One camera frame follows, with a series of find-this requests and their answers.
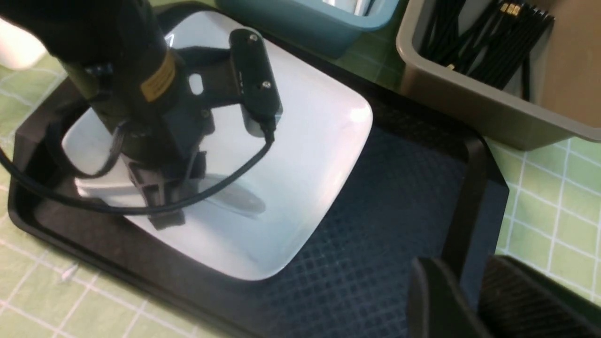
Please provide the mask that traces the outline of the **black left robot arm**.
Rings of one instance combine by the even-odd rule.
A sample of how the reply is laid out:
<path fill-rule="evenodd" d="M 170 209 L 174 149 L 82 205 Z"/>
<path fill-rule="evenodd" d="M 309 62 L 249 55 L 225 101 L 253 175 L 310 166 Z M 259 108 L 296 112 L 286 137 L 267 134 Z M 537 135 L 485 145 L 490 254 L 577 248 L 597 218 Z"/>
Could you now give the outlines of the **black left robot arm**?
<path fill-rule="evenodd" d="M 3 0 L 1 17 L 36 37 L 58 59 L 103 126 L 112 133 L 108 159 L 84 173 L 62 148 L 60 122 L 46 130 L 56 163 L 80 179 L 97 179 L 123 160 L 144 207 L 112 207 L 58 194 L 1 156 L 19 184 L 47 199 L 112 215 L 146 215 L 159 230 L 183 225 L 198 197 L 214 131 L 210 109 L 189 84 L 187 55 L 173 51 L 146 0 Z"/>

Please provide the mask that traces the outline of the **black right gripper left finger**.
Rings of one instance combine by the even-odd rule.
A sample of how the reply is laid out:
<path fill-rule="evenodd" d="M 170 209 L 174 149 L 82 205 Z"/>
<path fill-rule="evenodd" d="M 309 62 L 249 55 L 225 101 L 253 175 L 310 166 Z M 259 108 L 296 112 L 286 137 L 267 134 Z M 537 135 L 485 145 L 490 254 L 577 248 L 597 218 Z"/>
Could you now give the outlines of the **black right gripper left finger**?
<path fill-rule="evenodd" d="M 457 278 L 440 259 L 412 261 L 408 287 L 410 338 L 489 338 L 487 327 L 468 305 Z"/>

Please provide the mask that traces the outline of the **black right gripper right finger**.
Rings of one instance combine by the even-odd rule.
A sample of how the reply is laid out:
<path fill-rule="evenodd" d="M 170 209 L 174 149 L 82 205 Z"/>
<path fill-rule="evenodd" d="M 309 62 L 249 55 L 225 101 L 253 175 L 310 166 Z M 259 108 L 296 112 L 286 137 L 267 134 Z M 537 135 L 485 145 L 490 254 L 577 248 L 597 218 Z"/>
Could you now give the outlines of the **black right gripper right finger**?
<path fill-rule="evenodd" d="M 478 316 L 496 338 L 598 338 L 591 301 L 507 255 L 487 260 Z"/>

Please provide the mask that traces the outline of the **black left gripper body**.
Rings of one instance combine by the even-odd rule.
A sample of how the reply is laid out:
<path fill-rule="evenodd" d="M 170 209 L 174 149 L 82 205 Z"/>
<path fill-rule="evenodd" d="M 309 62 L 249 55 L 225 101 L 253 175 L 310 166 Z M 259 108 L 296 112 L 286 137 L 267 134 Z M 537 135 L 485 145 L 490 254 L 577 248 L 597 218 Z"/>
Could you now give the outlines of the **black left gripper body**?
<path fill-rule="evenodd" d="M 198 193 L 206 172 L 199 150 L 215 131 L 212 102 L 203 95 L 98 95 L 89 101 L 110 132 L 127 122 L 122 159 L 147 207 L 173 205 Z"/>

